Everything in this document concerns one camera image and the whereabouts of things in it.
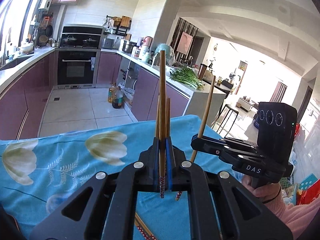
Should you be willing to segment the pink sleeve right forearm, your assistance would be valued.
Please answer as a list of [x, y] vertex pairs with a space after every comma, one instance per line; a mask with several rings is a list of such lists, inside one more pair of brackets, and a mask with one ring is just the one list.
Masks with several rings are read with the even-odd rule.
[[291, 230], [293, 239], [298, 239], [319, 211], [319, 198], [310, 204], [294, 206], [286, 205], [282, 196], [278, 195], [274, 200], [265, 203], [265, 206]]

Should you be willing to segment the right hand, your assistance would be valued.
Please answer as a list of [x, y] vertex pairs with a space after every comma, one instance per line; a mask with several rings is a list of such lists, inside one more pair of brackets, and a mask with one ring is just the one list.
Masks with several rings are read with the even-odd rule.
[[252, 177], [244, 175], [241, 181], [242, 185], [248, 189], [255, 197], [259, 198], [262, 202], [273, 200], [281, 193], [281, 186], [279, 183], [267, 184], [254, 189], [252, 187]]

